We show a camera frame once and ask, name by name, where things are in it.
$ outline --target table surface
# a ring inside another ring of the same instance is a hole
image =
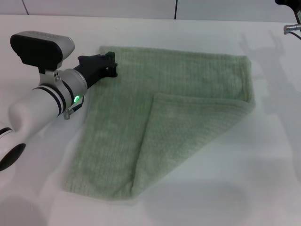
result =
[[[108,202],[64,192],[63,180],[87,116],[49,124],[0,172],[3,226],[299,226],[301,223],[301,42],[282,23],[0,16],[0,120],[39,82],[12,50],[11,35],[69,36],[77,56],[101,45],[247,55],[255,110],[134,200]]]

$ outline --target green towel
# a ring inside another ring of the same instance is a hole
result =
[[[116,53],[119,75],[90,91],[70,192],[137,196],[254,108],[245,56],[101,47],[108,51]]]

